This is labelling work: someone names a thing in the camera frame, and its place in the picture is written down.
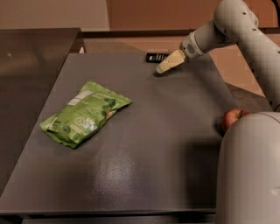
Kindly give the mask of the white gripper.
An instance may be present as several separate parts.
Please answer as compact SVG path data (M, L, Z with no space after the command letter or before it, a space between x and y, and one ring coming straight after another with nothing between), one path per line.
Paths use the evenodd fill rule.
M186 56L189 59L196 59L204 54L197 44L195 32L191 32L188 36L183 38L180 49L181 50L172 52L157 66L156 71L158 74L162 74L182 64Z

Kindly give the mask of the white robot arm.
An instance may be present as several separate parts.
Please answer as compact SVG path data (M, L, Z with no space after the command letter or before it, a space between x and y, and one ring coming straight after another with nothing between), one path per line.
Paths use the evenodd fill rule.
M191 32L157 66L162 74L211 50L236 44L272 110L238 119L220 147L216 224L280 224L280 47L258 28L243 0L222 0L213 20Z

